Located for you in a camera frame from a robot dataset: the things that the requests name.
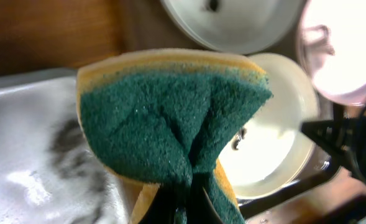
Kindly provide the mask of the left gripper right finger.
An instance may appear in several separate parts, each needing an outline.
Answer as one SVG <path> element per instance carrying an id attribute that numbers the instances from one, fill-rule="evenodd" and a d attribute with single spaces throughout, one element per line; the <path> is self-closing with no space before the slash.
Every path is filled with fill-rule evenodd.
<path id="1" fill-rule="evenodd" d="M 187 200 L 187 224 L 223 224 L 201 184 L 192 186 Z"/>

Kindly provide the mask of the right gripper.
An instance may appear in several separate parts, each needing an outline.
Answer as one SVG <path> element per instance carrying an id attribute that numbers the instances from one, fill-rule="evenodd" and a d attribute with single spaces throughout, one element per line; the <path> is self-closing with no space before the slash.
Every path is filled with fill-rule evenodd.
<path id="1" fill-rule="evenodd" d="M 344 120 L 306 121 L 301 124 L 301 132 L 327 152 L 339 165 L 347 165 L 344 141 L 348 147 L 349 170 L 352 177 L 366 185 L 366 101 L 354 118 L 344 116 L 344 107 L 333 104 L 334 119 Z"/>

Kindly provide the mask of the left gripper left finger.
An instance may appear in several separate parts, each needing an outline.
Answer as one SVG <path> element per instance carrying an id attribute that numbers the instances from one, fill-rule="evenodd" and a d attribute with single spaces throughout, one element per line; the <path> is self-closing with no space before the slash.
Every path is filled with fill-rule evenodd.
<path id="1" fill-rule="evenodd" d="M 139 224 L 181 224 L 183 189 L 177 186 L 161 186 Z"/>

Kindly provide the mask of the cream white plate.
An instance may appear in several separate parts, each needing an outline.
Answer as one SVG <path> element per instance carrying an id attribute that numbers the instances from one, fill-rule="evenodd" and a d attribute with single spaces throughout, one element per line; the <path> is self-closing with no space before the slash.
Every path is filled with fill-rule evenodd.
<path id="1" fill-rule="evenodd" d="M 266 197 L 295 179 L 314 149 L 301 124 L 320 114 L 311 80 L 296 62 L 278 54 L 249 59 L 267 72 L 273 97 L 245 124 L 243 139 L 232 139 L 219 156 L 239 199 Z"/>

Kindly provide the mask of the green and yellow sponge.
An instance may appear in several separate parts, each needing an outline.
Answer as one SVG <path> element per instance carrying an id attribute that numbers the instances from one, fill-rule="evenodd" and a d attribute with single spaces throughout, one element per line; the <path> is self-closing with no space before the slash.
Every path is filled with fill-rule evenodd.
<path id="1" fill-rule="evenodd" d="M 219 162 L 223 148 L 271 98 L 266 72 L 247 57 L 192 49 L 131 52 L 78 70 L 76 110 L 96 158 L 141 186 L 139 223 L 161 186 L 201 184 L 223 223 L 243 223 Z"/>

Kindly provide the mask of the pink plate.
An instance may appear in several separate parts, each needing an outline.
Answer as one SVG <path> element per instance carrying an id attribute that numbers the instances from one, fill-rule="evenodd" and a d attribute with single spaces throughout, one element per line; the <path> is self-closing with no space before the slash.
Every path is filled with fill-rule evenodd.
<path id="1" fill-rule="evenodd" d="M 346 106 L 366 104 L 366 0 L 307 1 L 296 50 L 323 97 Z"/>

